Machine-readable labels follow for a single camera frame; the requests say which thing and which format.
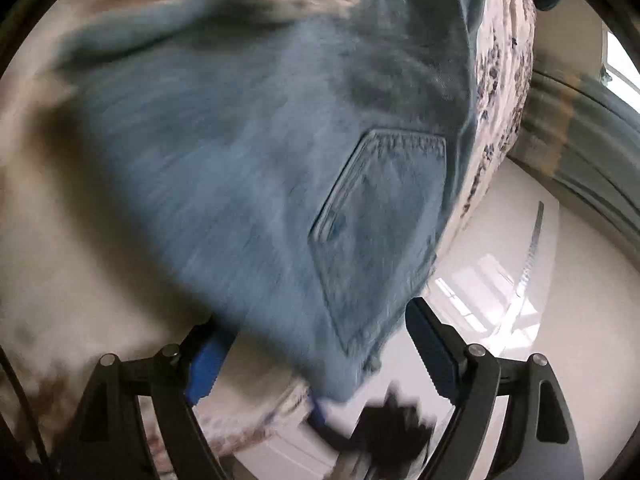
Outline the floral fleece blanket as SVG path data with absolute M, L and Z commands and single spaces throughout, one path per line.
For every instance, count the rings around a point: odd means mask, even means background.
M 145 358 L 202 312 L 165 282 L 93 181 L 73 128 L 60 40 L 102 12 L 162 0 L 58 0 L 1 77 L 1 345 L 52 462 L 100 354 Z M 478 128 L 438 256 L 471 219 L 518 135 L 533 66 L 533 0 L 486 0 L 477 36 Z M 195 414 L 212 451 L 233 453 L 297 426 L 307 384 L 247 337 L 231 347 Z

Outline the window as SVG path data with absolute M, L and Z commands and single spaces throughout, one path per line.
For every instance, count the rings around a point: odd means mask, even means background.
M 623 45 L 607 28 L 603 31 L 601 79 L 608 90 L 640 110 L 640 75 Z

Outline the blue frayed denim pants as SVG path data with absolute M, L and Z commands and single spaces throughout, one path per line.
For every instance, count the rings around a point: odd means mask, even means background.
M 430 273 L 476 135 L 485 0 L 276 22 L 174 0 L 68 36 L 68 111 L 152 258 L 349 400 Z

